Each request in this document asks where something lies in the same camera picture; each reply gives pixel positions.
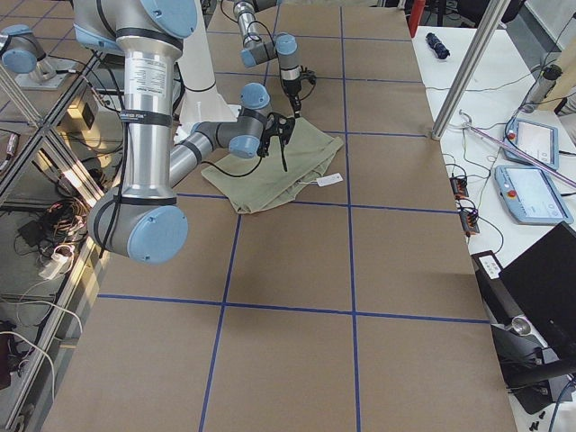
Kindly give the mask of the arm mounting base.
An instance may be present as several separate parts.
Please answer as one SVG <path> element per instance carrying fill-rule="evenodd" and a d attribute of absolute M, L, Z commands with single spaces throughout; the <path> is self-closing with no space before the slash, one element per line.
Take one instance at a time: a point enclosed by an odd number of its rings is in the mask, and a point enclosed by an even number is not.
<path fill-rule="evenodd" d="M 48 57 L 39 62 L 32 72 L 17 74 L 15 82 L 24 90 L 55 91 L 63 85 L 69 71 L 75 70 L 76 66 L 74 60 Z"/>

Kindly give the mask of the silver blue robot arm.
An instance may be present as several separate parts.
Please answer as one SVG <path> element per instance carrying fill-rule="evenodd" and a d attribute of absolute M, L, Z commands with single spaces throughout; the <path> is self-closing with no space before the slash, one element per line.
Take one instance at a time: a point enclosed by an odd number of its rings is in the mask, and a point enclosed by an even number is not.
<path fill-rule="evenodd" d="M 233 20 L 242 37 L 242 63 L 246 68 L 252 68 L 276 60 L 281 88 L 289 100 L 294 117 L 298 118 L 302 111 L 302 100 L 305 99 L 305 96 L 301 96 L 302 82 L 307 81 L 313 90 L 317 77 L 314 71 L 301 63 L 299 44 L 293 35 L 286 32 L 272 34 L 257 19 L 257 13 L 279 4 L 280 1 L 234 1 Z"/>
<path fill-rule="evenodd" d="M 80 44 L 124 58 L 120 181 L 90 211 L 89 235 L 103 250 L 164 263 L 188 234 L 175 185 L 215 149 L 266 157 L 272 138 L 289 142 L 295 120 L 256 83 L 238 109 L 225 103 L 197 1 L 76 1 L 73 10 Z"/>

